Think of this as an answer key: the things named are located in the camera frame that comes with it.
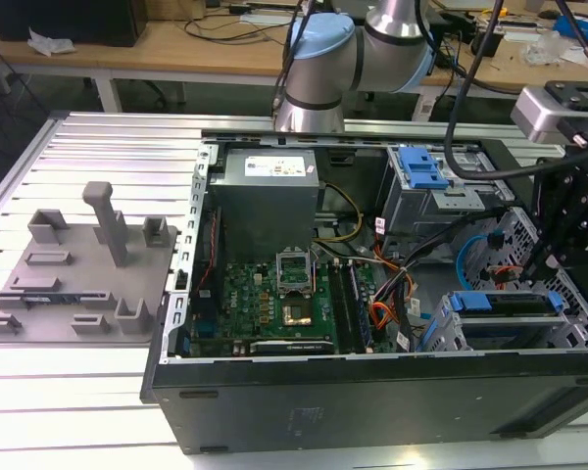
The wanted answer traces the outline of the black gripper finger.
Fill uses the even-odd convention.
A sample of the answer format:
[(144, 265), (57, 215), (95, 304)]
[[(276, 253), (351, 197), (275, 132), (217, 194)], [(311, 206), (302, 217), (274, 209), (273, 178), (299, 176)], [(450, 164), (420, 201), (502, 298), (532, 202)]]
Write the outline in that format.
[(533, 245), (521, 272), (521, 281), (545, 281), (554, 276), (557, 261), (554, 257), (554, 242), (545, 233), (538, 233), (538, 240)]

